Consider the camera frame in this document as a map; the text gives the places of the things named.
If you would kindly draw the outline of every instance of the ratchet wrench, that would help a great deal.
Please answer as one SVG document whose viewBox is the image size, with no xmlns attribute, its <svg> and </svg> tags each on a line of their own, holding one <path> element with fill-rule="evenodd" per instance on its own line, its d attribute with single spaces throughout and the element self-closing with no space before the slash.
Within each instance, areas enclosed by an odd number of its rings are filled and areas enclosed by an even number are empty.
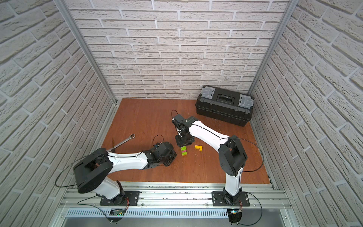
<svg viewBox="0 0 363 227">
<path fill-rule="evenodd" d="M 116 147 L 120 146 L 123 143 L 126 143 L 127 141 L 129 141 L 130 139 L 133 139 L 133 138 L 135 138 L 135 134 L 131 134 L 128 138 L 126 138 L 121 143 L 117 144 L 114 148 L 108 149 L 107 152 L 110 152 L 112 149 L 115 149 Z"/>
</svg>

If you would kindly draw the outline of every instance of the aluminum frame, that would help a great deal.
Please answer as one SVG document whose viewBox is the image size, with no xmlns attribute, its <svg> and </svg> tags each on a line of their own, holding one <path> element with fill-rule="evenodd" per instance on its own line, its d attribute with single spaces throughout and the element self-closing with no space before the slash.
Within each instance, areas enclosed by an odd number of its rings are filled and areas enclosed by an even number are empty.
<svg viewBox="0 0 363 227">
<path fill-rule="evenodd" d="M 139 200 L 136 206 L 130 206 L 130 211 L 138 212 L 149 210 L 161 211 L 163 209 L 172 209 L 187 211 L 188 209 L 202 212 L 213 212 L 239 207 L 214 207 L 211 196 L 212 191 L 223 191 L 223 183 L 169 183 L 169 182 L 121 182 L 125 191 L 140 191 Z M 271 184 L 241 184 L 244 191 L 252 193 L 260 201 L 262 208 L 279 209 L 282 217 L 288 217 L 284 220 L 286 227 L 296 226 L 293 222 L 294 215 L 291 204 L 286 196 L 285 191 L 274 190 Z M 92 210 L 90 206 L 78 205 L 77 202 L 94 196 L 94 193 L 79 194 L 76 189 L 67 189 L 60 205 L 54 214 L 53 220 L 49 226 L 60 227 L 67 217 L 69 209 L 73 210 Z M 250 206 L 244 209 L 260 209 L 258 201 L 249 197 Z M 103 210 L 111 208 L 125 208 L 125 206 L 99 206 L 100 198 L 95 197 L 83 201 L 85 204 L 97 206 Z"/>
<path fill-rule="evenodd" d="M 248 95 L 251 96 L 252 92 L 254 90 L 254 88 L 257 85 L 258 80 L 260 79 L 261 75 L 262 75 L 262 71 L 265 69 L 268 61 L 270 60 L 273 51 L 275 49 L 275 47 L 277 46 L 277 43 L 279 42 L 282 33 L 284 32 L 287 23 L 289 22 L 291 15 L 293 14 L 296 5 L 298 4 L 299 0 L 290 0 L 289 3 L 286 6 L 285 12 L 282 15 L 281 21 L 278 24 L 276 31 L 272 37 L 272 40 L 269 44 L 269 47 L 267 48 L 264 57 L 262 58 L 261 64 L 259 65 L 256 75 L 253 78 L 253 81 L 251 83 L 250 88 L 248 89 Z"/>
<path fill-rule="evenodd" d="M 253 124 L 251 124 L 251 128 L 252 128 L 252 131 L 253 131 L 253 134 L 254 134 L 254 137 L 255 137 L 255 139 L 256 139 L 257 144 L 258 144 L 258 145 L 261 145 L 261 144 L 262 144 L 262 143 L 261 143 L 261 140 L 260 140 L 260 138 L 259 138 L 259 136 L 258 136 L 258 133 L 257 133 L 257 130 L 256 130 L 256 128 L 255 128 L 255 126 L 254 126 Z M 267 161 L 267 156 L 268 156 L 269 154 L 268 154 L 268 153 L 266 153 L 266 152 L 264 152 L 264 150 L 263 150 L 263 147 L 262 147 L 262 146 L 259 146 L 259 147 L 261 148 L 261 153 L 263 153 L 263 155 L 264 155 L 264 166 L 265 166 L 265 168 L 266 168 L 266 172 L 267 172 L 267 174 L 268 174 L 268 177 L 269 177 L 269 179 L 270 179 L 270 182 L 271 182 L 271 184 L 272 184 L 273 188 L 278 189 L 278 190 L 283 190 L 283 189 L 280 189 L 280 188 L 278 187 L 278 184 L 277 184 L 277 182 L 276 182 L 276 180 L 275 180 L 274 172 L 273 172 L 273 170 L 272 170 L 272 168 L 271 168 L 271 166 L 270 166 L 270 163 L 268 163 L 268 161 Z"/>
<path fill-rule="evenodd" d="M 99 132 L 99 134 L 96 138 L 96 141 L 94 142 L 90 152 L 94 152 L 95 150 L 97 150 L 98 148 L 100 148 L 102 146 L 102 143 L 106 138 L 107 132 L 110 129 L 112 121 L 113 121 L 119 107 L 120 107 L 120 104 L 111 105 L 109 113 L 106 116 L 105 122 L 103 123 L 103 126 L 101 127 L 100 132 Z"/>
<path fill-rule="evenodd" d="M 84 36 L 82 35 L 81 30 L 79 29 L 75 19 L 73 18 L 66 2 L 64 0 L 54 0 L 56 6 L 59 9 L 59 12 L 63 16 L 64 20 L 69 26 L 69 29 L 73 33 L 75 39 L 77 40 L 79 46 L 81 47 L 82 51 L 84 52 L 86 58 L 88 59 L 90 65 L 92 66 L 93 70 L 95 71 L 99 81 L 101 82 L 102 86 L 106 90 L 107 95 L 110 97 L 112 103 L 114 105 L 117 104 L 117 99 L 115 95 L 113 94 L 109 84 L 107 83 L 107 80 L 102 73 L 101 68 L 99 67 L 95 57 L 93 56 L 93 53 L 91 49 L 89 48 Z"/>
</svg>

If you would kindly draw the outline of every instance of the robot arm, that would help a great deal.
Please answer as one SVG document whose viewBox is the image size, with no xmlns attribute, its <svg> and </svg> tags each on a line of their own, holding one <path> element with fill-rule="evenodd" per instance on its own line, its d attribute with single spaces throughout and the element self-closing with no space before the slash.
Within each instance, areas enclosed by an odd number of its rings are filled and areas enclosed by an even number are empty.
<svg viewBox="0 0 363 227">
<path fill-rule="evenodd" d="M 194 137 L 197 137 L 218 152 L 220 166 L 226 173 L 225 200 L 228 204 L 234 204 L 240 193 L 241 175 L 247 160 L 238 137 L 216 132 L 195 117 L 184 119 L 178 114 L 172 122 L 178 131 L 178 135 L 175 136 L 178 146 L 190 145 L 194 142 Z"/>
<path fill-rule="evenodd" d="M 163 164 L 169 166 L 176 153 L 169 142 L 157 143 L 150 150 L 134 154 L 116 154 L 99 148 L 74 166 L 78 192 L 96 192 L 101 197 L 120 204 L 124 191 L 119 181 L 113 181 L 108 174 L 128 169 L 151 169 Z"/>
</svg>

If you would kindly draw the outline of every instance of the wire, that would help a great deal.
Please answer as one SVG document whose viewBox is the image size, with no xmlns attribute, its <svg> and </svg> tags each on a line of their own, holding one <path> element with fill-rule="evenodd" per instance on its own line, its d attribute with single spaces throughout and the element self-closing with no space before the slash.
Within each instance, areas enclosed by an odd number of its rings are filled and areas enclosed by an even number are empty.
<svg viewBox="0 0 363 227">
<path fill-rule="evenodd" d="M 260 203 L 260 201 L 257 199 L 257 201 L 258 201 L 258 203 L 260 204 L 260 207 L 261 207 L 261 215 L 260 215 L 260 218 L 255 222 L 255 223 L 253 223 L 253 224 L 241 224 L 241 223 L 238 223 L 238 224 L 240 224 L 240 225 L 243 225 L 243 226 L 252 226 L 252 225 L 254 225 L 254 224 L 256 224 L 257 222 L 259 222 L 260 220 L 261 220 L 261 217 L 262 217 L 262 205 L 261 205 L 261 203 Z"/>
<path fill-rule="evenodd" d="M 133 155 L 133 156 L 120 156 L 120 157 L 116 157 L 116 156 L 111 156 L 111 155 L 107 155 L 108 157 L 113 157 L 113 158 L 133 158 L 133 157 L 137 157 L 137 156 L 139 156 L 140 154 L 142 153 L 142 151 L 141 152 L 139 152 L 138 154 L 136 154 L 136 155 Z"/>
<path fill-rule="evenodd" d="M 87 198 L 87 199 L 92 199 L 92 198 L 94 198 L 94 197 L 96 197 L 96 196 L 99 196 L 99 194 L 96 194 L 95 196 L 89 197 L 89 198 Z M 77 204 L 78 204 L 78 205 L 92 206 L 92 207 L 95 207 L 95 208 L 99 209 L 99 210 L 103 213 L 103 215 L 107 218 L 107 220 L 109 220 L 109 221 L 110 221 L 110 219 L 107 217 L 107 215 L 104 213 L 104 211 L 103 211 L 103 210 L 101 210 L 100 208 L 98 208 L 98 207 L 96 207 L 96 206 L 94 206 L 94 205 L 91 205 L 91 204 L 84 204 L 84 203 L 80 203 L 80 202 L 83 202 L 83 201 L 85 201 L 85 200 L 87 200 L 87 199 L 81 200 L 81 201 L 79 201 Z"/>
<path fill-rule="evenodd" d="M 173 111 L 175 111 L 175 112 L 176 112 L 176 115 L 178 115 L 178 111 L 176 111 L 176 110 L 172 110 L 172 111 L 171 111 L 171 118 L 174 118 L 174 117 L 173 117 Z"/>
<path fill-rule="evenodd" d="M 128 209 L 128 208 L 129 208 L 129 206 L 130 206 L 130 200 L 129 200 L 129 198 L 128 198 L 128 197 L 126 197 L 126 200 L 127 200 L 127 205 L 126 205 L 126 208 L 125 208 L 125 213 L 126 213 L 127 209 Z"/>
<path fill-rule="evenodd" d="M 71 165 L 73 165 L 73 163 L 75 163 L 76 161 L 81 160 L 81 159 L 83 159 L 83 158 L 85 158 L 85 157 L 91 156 L 91 155 L 96 155 L 96 154 L 89 154 L 89 155 L 86 155 L 86 156 L 80 157 L 79 159 L 75 160 L 74 162 L 72 162 L 71 164 L 69 164 L 67 167 L 65 167 L 65 168 L 64 168 L 64 170 L 62 170 L 62 171 L 60 172 L 60 174 L 57 176 L 57 178 L 56 178 L 56 180 L 55 180 L 55 182 L 54 182 L 54 185 L 55 185 L 56 187 L 60 187 L 60 188 L 62 188 L 62 187 L 71 187 L 71 186 L 76 186 L 77 184 L 75 184 L 75 185 L 65 185 L 65 186 L 59 186 L 59 185 L 57 185 L 57 181 L 58 181 L 59 177 L 61 176 L 61 174 L 62 174 L 62 173 L 63 173 L 63 172 L 64 172 L 64 171 L 68 168 L 68 167 L 70 167 Z"/>
<path fill-rule="evenodd" d="M 213 132 L 209 131 L 208 129 L 203 128 L 203 127 L 202 127 L 202 126 L 200 126 L 200 125 L 195 125 L 195 126 L 201 127 L 202 129 L 207 130 L 208 132 L 212 133 L 213 135 L 215 135 L 216 137 L 219 137 L 219 138 L 221 138 L 221 139 L 228 139 L 228 138 L 222 138 L 222 137 L 220 137 L 220 136 L 218 136 L 218 135 L 214 134 Z M 262 168 L 262 166 L 264 165 L 265 157 L 264 157 L 264 154 L 263 154 L 262 150 L 259 148 L 259 146 L 257 146 L 255 143 L 253 143 L 253 142 L 251 142 L 251 141 L 249 141 L 249 140 L 246 140 L 246 139 L 242 139 L 242 138 L 236 138 L 236 139 L 241 139 L 241 140 L 247 141 L 247 142 L 249 142 L 249 143 L 252 143 L 253 145 L 255 145 L 255 146 L 256 146 L 256 147 L 257 147 L 257 148 L 261 151 L 261 156 L 262 156 L 262 163 L 261 163 L 261 165 L 260 165 L 257 169 L 255 169 L 255 170 L 251 170 L 251 171 L 243 171 L 243 173 L 251 173 L 251 172 L 255 172 L 255 171 L 257 171 L 257 170 L 261 169 L 261 168 Z"/>
<path fill-rule="evenodd" d="M 154 137 L 154 139 L 152 139 L 152 145 L 153 145 L 153 146 L 155 146 L 155 145 L 154 145 L 154 140 L 155 140 L 155 138 L 156 138 L 157 136 L 158 136 L 158 135 L 156 135 L 156 136 Z"/>
</svg>

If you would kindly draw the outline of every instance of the brick wall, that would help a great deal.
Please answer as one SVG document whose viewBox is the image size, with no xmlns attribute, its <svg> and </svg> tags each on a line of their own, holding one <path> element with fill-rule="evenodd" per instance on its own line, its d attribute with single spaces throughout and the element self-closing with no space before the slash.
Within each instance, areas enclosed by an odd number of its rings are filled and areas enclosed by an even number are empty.
<svg viewBox="0 0 363 227">
<path fill-rule="evenodd" d="M 247 93 L 288 1 L 67 0 L 117 98 Z"/>
<path fill-rule="evenodd" d="M 363 222 L 363 3 L 300 0 L 252 123 L 301 226 Z"/>
<path fill-rule="evenodd" d="M 111 102 L 52 1 L 0 2 L 0 225 L 47 226 Z"/>
</svg>

